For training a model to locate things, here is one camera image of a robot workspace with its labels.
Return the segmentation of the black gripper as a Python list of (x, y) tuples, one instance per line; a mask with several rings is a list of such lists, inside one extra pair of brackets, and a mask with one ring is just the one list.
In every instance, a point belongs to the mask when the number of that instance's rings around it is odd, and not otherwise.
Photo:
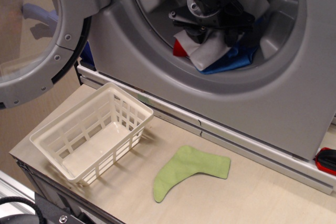
[(197, 44), (204, 43), (207, 38), (207, 29), (203, 28), (224, 30), (224, 41), (228, 47), (232, 47), (244, 31), (251, 30), (255, 22), (254, 15), (244, 11), (236, 0), (225, 8), (206, 14), (201, 11), (196, 1), (187, 0), (186, 5), (170, 11), (169, 18), (175, 26), (188, 27), (187, 35)]

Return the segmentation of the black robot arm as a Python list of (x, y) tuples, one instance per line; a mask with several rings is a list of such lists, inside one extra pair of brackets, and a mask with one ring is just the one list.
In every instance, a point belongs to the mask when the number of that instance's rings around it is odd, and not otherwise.
[(169, 18), (197, 44), (204, 43), (210, 32), (221, 31), (229, 47), (252, 31), (255, 21), (238, 0), (187, 0), (185, 6), (170, 11)]

